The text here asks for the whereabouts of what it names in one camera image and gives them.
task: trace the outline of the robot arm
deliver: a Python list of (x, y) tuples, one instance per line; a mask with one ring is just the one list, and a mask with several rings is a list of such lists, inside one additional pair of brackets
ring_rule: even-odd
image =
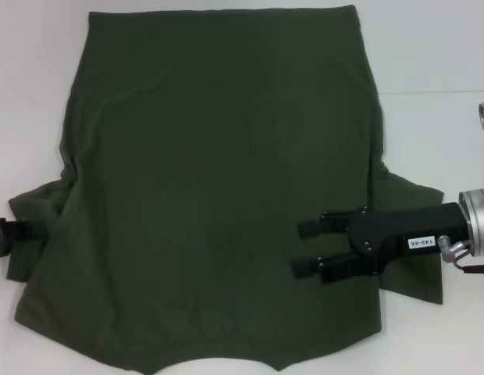
[[(484, 130), (484, 103), (479, 106)], [(363, 206), (354, 212), (323, 212), (318, 220), (298, 224), (301, 239), (347, 233), (352, 252), (292, 260), (295, 277), (318, 273), (322, 282), (356, 275), (375, 276), (405, 256), (441, 253), (465, 273), (484, 273), (484, 266), (460, 266), (471, 254), (484, 255), (484, 189), (462, 192), (458, 203), (406, 212), (379, 212)]]

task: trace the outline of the olive green shirt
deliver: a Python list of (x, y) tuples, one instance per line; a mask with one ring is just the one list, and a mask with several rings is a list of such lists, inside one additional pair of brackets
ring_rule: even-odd
[(280, 370), (379, 332), (379, 288), (441, 303), (438, 256), (292, 276), (292, 257), (350, 251), (343, 234), (301, 241), (300, 220), (441, 202), (383, 166), (382, 126), (352, 6), (91, 13), (62, 179), (10, 202), (50, 231), (13, 249), (16, 320), (145, 374)]

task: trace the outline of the black clamp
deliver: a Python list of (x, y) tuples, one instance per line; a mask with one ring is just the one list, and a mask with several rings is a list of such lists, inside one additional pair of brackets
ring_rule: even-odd
[[(457, 203), (405, 212), (379, 212), (365, 205), (353, 212), (323, 212), (318, 220), (299, 223), (297, 228), (301, 239), (347, 234), (350, 252), (292, 259), (296, 278), (317, 273), (323, 283), (360, 275), (377, 276), (398, 258), (439, 253), (436, 239), (444, 234), (453, 243), (469, 239), (468, 223)], [(428, 244), (412, 246), (411, 242), (417, 239), (425, 239)]]
[(0, 258), (10, 254), (14, 241), (47, 237), (45, 225), (32, 221), (7, 221), (0, 218)]

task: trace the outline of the metal cylinder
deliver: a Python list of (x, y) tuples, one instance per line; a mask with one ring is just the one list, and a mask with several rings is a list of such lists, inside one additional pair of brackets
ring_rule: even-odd
[(469, 237), (474, 242), (473, 256), (484, 255), (484, 189), (459, 194), (459, 204), (468, 221)]

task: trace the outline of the white background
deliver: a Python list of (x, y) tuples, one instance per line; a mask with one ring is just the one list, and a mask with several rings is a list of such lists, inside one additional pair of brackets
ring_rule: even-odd
[[(59, 178), (57, 150), (91, 10), (332, 7), (343, 1), (0, 0), (0, 216), (7, 200)], [(455, 201), (484, 188), (484, 0), (358, 0), (385, 113), (385, 161)], [(0, 375), (110, 375), (104, 366), (13, 321), (23, 285), (0, 259)], [(383, 331), (285, 375), (484, 374), (484, 276), (444, 265), (444, 305), (381, 292)], [(163, 375), (276, 373), (258, 362), (203, 359)]]

